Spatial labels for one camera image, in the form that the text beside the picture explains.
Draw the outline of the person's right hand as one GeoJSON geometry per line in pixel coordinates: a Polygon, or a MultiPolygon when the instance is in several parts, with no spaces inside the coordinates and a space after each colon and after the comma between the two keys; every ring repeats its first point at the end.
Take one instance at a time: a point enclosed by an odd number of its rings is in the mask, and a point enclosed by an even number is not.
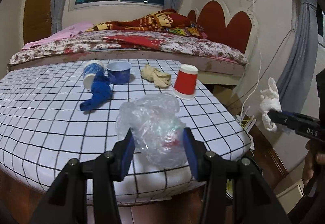
{"type": "Polygon", "coordinates": [[[312,140],[309,140],[306,144],[306,149],[308,150],[308,152],[305,157],[305,164],[302,171],[302,181],[304,186],[306,186],[309,180],[311,180],[311,178],[313,177],[315,163],[318,163],[320,165],[324,165],[325,163],[324,153],[312,153],[312,144],[312,140]]]}

